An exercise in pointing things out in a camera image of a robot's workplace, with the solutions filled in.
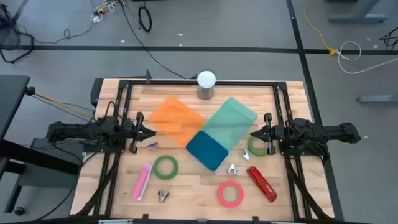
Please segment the blue plastic bin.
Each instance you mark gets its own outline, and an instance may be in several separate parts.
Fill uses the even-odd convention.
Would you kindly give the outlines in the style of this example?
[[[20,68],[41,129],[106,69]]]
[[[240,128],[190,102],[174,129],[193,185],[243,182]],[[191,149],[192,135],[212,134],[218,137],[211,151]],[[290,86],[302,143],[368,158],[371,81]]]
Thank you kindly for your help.
[[[204,131],[196,133],[186,150],[211,171],[216,171],[228,156],[228,150]]]

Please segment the green tape roll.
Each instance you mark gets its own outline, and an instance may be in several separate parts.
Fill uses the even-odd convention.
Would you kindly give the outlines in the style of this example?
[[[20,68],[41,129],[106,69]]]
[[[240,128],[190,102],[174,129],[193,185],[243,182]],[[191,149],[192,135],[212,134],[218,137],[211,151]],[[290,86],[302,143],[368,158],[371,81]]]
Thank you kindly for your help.
[[[159,167],[160,167],[160,163],[164,160],[170,161],[173,164],[173,170],[170,174],[167,175],[163,175],[160,173],[159,171]],[[152,168],[153,170],[153,174],[158,177],[161,180],[170,180],[173,179],[177,173],[178,173],[178,162],[177,160],[170,156],[170,155],[164,155],[164,156],[160,156],[156,159],[156,161],[154,162],[154,166]]]
[[[267,156],[268,151],[267,150],[260,150],[254,147],[254,137],[250,136],[247,141],[247,146],[248,150],[254,154],[255,156],[262,157],[262,156]]]

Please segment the pink tape roll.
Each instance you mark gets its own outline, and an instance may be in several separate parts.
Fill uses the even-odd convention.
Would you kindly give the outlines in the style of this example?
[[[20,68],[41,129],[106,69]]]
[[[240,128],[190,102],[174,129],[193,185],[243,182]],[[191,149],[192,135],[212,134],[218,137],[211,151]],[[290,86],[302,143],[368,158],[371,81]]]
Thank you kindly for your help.
[[[227,187],[234,187],[237,190],[238,196],[237,196],[237,199],[233,202],[227,202],[223,197],[223,191]],[[217,197],[218,197],[220,204],[222,204],[224,207],[234,208],[234,207],[239,206],[242,203],[243,197],[244,197],[244,192],[243,192],[242,187],[237,182],[229,180],[229,181],[223,182],[222,184],[219,185],[218,190],[217,190]]]

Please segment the white bulb table lamp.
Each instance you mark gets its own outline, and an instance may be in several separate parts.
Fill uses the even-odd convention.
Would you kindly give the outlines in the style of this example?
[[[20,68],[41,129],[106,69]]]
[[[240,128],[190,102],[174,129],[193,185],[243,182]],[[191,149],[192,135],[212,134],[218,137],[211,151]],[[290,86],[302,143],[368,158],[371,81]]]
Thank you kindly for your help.
[[[204,70],[197,76],[197,95],[203,100],[208,100],[214,95],[214,85],[216,83],[215,74],[210,70]]]

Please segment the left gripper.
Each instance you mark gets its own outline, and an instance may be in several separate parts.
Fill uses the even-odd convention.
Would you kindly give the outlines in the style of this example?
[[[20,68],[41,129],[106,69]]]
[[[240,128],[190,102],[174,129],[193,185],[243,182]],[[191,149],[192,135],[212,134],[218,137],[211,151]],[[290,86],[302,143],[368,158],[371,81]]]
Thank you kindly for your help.
[[[136,122],[134,123],[132,120],[127,119],[123,122],[123,131],[125,138],[132,139],[132,143],[129,146],[129,152],[136,154],[137,153],[137,142],[142,142],[148,138],[151,138],[156,135],[156,132],[145,127],[143,125],[144,115],[141,112],[137,112],[136,114]]]

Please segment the pink stapler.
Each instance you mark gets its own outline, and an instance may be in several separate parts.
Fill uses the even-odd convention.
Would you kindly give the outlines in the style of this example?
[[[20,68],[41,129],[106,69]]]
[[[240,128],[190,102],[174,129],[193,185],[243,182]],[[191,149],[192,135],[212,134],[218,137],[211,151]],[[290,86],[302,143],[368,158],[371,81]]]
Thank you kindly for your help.
[[[131,198],[133,200],[141,200],[145,189],[147,187],[151,172],[152,172],[152,164],[145,164],[143,170],[139,174],[139,178],[134,186]]]

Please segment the black desk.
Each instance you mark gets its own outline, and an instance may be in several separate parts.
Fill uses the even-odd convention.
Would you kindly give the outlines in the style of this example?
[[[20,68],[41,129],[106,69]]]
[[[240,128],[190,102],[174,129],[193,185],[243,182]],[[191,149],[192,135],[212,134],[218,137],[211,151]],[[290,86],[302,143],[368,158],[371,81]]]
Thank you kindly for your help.
[[[27,75],[0,75],[0,141],[25,95],[29,80]]]

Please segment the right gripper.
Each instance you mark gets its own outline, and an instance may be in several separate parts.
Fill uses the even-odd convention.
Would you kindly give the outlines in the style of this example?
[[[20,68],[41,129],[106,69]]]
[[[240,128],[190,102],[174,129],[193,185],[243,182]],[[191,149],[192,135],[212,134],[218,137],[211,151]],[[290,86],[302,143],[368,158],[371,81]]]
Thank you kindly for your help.
[[[266,125],[263,126],[260,130],[253,131],[250,133],[249,142],[253,143],[256,139],[261,140],[262,142],[268,143],[267,153],[268,155],[276,154],[276,149],[273,141],[283,141],[285,138],[284,125],[278,124],[275,126],[271,126],[272,114],[266,113],[264,115],[264,121]]]

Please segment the grey desk foot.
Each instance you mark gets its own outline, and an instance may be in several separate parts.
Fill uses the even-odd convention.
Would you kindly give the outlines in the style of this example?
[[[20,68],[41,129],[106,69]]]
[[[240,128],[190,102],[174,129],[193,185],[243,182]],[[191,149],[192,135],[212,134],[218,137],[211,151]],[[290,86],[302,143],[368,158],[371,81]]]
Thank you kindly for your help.
[[[371,11],[380,0],[364,0],[364,4],[352,14],[332,14],[328,20],[339,23],[383,23],[389,17],[385,14],[373,14]]]
[[[357,99],[359,103],[398,103],[398,93],[383,95],[363,95]]]

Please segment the black aluminium rig frame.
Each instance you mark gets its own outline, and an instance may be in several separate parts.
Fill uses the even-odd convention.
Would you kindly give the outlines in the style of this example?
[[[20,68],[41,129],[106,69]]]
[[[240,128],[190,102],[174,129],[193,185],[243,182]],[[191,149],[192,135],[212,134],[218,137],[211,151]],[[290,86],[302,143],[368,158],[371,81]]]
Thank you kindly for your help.
[[[181,102],[195,110],[204,118],[211,115],[230,97],[233,97],[257,113],[258,118],[252,129],[264,125],[263,115],[272,113],[273,118],[285,116],[284,98],[275,98],[281,87],[273,87],[270,81],[226,80],[215,86],[215,94],[209,100],[197,96],[197,84],[193,80],[152,80],[146,85],[144,80],[132,81],[132,90],[122,93],[121,105],[128,106],[127,115],[135,118],[137,112],[149,117],[168,96],[176,96]],[[158,149],[147,146],[157,142]],[[103,192],[94,211],[113,218],[142,218],[149,214],[151,219],[171,222],[178,220],[232,220],[248,221],[253,216],[260,220],[291,221],[294,218],[314,217],[315,213],[305,202],[294,183],[288,178],[285,158],[277,153],[273,156],[252,156],[245,160],[240,152],[247,145],[243,137],[230,152],[222,165],[214,172],[208,170],[186,149],[166,135],[153,136],[137,145],[137,153],[125,150],[119,158],[118,173]],[[153,163],[158,157],[170,155],[178,162],[178,173],[171,180],[161,180],[152,175],[142,200],[131,198],[134,184],[145,164]],[[228,174],[234,164],[237,174]],[[268,201],[259,187],[247,173],[251,166],[256,167],[277,193],[274,202]],[[220,204],[217,190],[226,181],[235,181],[243,189],[242,203],[234,208]],[[159,202],[159,190],[170,192],[164,203]],[[227,187],[223,197],[227,202],[237,199],[234,187]]]

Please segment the mint green translucent bin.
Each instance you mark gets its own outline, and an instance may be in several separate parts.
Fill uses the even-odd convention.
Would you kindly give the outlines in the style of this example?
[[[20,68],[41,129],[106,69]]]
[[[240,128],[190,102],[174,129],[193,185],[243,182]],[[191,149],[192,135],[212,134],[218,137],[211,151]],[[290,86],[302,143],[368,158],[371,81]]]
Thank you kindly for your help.
[[[257,114],[253,110],[230,97],[205,123],[203,131],[230,151],[235,148],[256,120]]]

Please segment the orange translucent plastic bin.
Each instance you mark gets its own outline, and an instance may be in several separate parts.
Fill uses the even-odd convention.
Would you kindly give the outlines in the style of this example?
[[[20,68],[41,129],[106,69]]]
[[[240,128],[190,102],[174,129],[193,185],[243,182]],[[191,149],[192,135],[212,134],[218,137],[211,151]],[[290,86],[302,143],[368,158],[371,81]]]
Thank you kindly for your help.
[[[149,116],[158,133],[185,148],[205,124],[205,119],[176,96],[168,96]]]

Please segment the red stapler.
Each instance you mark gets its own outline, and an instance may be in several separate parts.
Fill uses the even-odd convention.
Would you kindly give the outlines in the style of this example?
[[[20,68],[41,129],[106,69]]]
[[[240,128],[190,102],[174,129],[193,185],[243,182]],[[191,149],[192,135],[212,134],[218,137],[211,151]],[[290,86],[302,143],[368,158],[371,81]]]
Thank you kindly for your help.
[[[272,188],[270,183],[268,183],[268,181],[262,176],[262,174],[256,167],[251,166],[247,169],[247,173],[250,178],[252,178],[254,183],[259,187],[260,191],[264,194],[268,201],[274,202],[277,199],[276,191]]]

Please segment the grey power box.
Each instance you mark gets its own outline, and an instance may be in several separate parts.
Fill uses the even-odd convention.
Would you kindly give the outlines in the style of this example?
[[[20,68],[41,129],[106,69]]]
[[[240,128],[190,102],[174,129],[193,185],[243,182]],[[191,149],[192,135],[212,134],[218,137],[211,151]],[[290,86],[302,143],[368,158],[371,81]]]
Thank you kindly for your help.
[[[39,152],[70,152],[81,154],[83,152],[83,145],[77,139],[67,139],[64,141],[56,142],[55,146],[52,143],[48,142],[47,139],[35,138],[33,139],[30,148],[39,151]]]

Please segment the black desk leg frame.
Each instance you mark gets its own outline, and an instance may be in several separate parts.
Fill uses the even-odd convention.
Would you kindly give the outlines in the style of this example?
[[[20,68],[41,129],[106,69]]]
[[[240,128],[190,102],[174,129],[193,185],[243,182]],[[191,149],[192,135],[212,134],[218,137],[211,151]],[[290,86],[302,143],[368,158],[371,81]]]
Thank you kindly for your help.
[[[21,146],[7,140],[0,141],[0,180],[8,173],[17,174],[18,178],[4,207],[5,213],[12,213],[24,186],[62,187],[65,181],[60,178],[76,177],[80,171],[81,160],[67,161],[57,157],[50,150]]]

